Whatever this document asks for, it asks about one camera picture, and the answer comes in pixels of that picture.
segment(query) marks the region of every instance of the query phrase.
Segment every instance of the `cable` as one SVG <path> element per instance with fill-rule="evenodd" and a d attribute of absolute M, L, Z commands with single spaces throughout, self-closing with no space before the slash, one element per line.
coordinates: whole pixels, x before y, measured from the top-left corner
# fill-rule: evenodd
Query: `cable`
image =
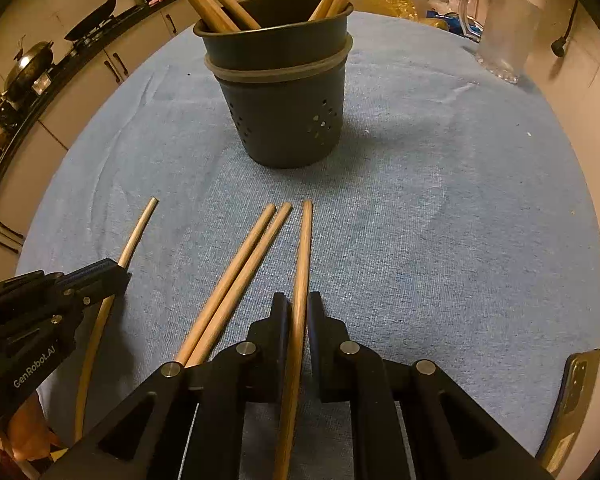
<path fill-rule="evenodd" d="M 573 9 L 571 9 L 571 17 L 569 18 L 569 25 L 567 25 L 567 30 L 564 31 L 564 35 L 561 38 L 558 38 L 551 44 L 551 50 L 554 51 L 554 54 L 557 57 L 564 57 L 564 44 L 567 43 L 567 38 L 571 32 L 571 25 L 573 25 L 573 19 L 576 15 L 576 9 L 578 8 L 578 1 L 573 4 Z"/>

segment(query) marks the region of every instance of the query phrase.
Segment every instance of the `glass pitcher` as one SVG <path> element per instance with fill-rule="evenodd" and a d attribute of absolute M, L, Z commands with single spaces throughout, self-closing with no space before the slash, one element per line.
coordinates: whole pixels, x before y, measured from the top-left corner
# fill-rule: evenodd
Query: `glass pitcher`
<path fill-rule="evenodd" d="M 527 0 L 489 0 L 481 36 L 467 23 L 469 0 L 458 0 L 458 15 L 465 36 L 479 41 L 475 59 L 504 81 L 517 83 L 540 20 L 540 9 Z"/>

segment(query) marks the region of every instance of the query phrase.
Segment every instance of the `cabinet handle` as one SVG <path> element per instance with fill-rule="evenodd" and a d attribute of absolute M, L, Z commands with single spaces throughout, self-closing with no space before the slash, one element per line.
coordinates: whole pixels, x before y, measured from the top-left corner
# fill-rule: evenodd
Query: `cabinet handle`
<path fill-rule="evenodd" d="M 8 249 L 8 250 L 10 250 L 12 253 L 20 254 L 20 253 L 18 252 L 18 250 L 17 250 L 17 249 L 14 249 L 13 247 L 11 247 L 11 246 L 8 246 L 8 245 L 7 245 L 7 244 L 5 244 L 4 242 L 1 242 L 1 241 L 0 241 L 0 246 L 1 246 L 1 247 L 4 247 L 5 249 Z"/>
<path fill-rule="evenodd" d="M 164 15 L 165 18 L 167 18 L 167 20 L 169 20 L 169 23 L 171 23 L 171 28 L 173 29 L 173 33 L 177 34 L 178 31 L 176 30 L 176 26 L 173 24 L 173 20 L 171 19 L 171 16 L 168 14 Z"/>
<path fill-rule="evenodd" d="M 7 227 L 5 224 L 3 224 L 2 222 L 0 222 L 0 227 L 3 228 L 5 231 L 10 232 L 12 235 L 14 235 L 15 237 L 20 238 L 21 240 L 24 240 L 24 235 L 20 234 L 17 231 L 14 231 L 13 229 L 11 229 L 10 227 Z"/>
<path fill-rule="evenodd" d="M 113 53 L 113 57 L 118 61 L 118 63 L 120 63 L 120 66 L 122 67 L 122 73 L 124 75 L 129 75 L 129 70 L 126 69 L 126 66 L 124 63 L 122 63 L 122 60 L 120 59 L 120 56 L 118 55 L 117 52 Z"/>
<path fill-rule="evenodd" d="M 106 66 L 113 73 L 113 77 L 116 78 L 116 83 L 120 84 L 120 78 L 118 77 L 118 73 L 113 69 L 111 63 L 109 61 L 104 62 L 104 66 Z"/>

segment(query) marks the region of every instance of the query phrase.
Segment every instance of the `countertop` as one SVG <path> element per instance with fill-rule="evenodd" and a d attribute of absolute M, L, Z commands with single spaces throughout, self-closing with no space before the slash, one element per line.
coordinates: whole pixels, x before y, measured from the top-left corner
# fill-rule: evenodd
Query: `countertop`
<path fill-rule="evenodd" d="M 121 15 L 119 23 L 117 23 L 101 38 L 90 44 L 90 46 L 85 48 L 80 54 L 65 64 L 63 70 L 54 76 L 49 88 L 47 88 L 46 91 L 29 107 L 29 110 L 14 134 L 13 139 L 11 139 L 9 145 L 4 149 L 0 157 L 0 182 L 2 181 L 2 178 L 4 177 L 4 174 L 7 171 L 8 165 L 13 159 L 14 154 L 20 147 L 30 128 L 33 126 L 33 124 L 35 124 L 40 115 L 42 115 L 46 107 L 49 106 L 49 104 L 61 92 L 62 88 L 64 88 L 64 86 L 71 81 L 72 77 L 80 72 L 80 70 L 109 43 L 124 34 L 131 27 L 137 25 L 145 18 L 148 18 L 153 13 L 160 11 L 169 4 L 172 4 L 174 1 L 177 0 L 163 0 L 159 4 L 151 7 L 139 6 L 126 10 Z"/>

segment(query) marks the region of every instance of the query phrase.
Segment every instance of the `plastic bag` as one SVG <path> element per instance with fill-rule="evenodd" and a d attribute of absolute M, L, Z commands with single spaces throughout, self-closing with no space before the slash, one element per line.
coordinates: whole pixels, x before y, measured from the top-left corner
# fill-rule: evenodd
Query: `plastic bag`
<path fill-rule="evenodd" d="M 411 0 L 362 0 L 361 5 L 356 5 L 356 10 L 418 21 L 418 13 Z"/>
<path fill-rule="evenodd" d="M 429 0 L 429 5 L 440 16 L 444 16 L 450 12 L 458 12 L 458 0 L 449 0 L 448 3 L 442 0 Z"/>

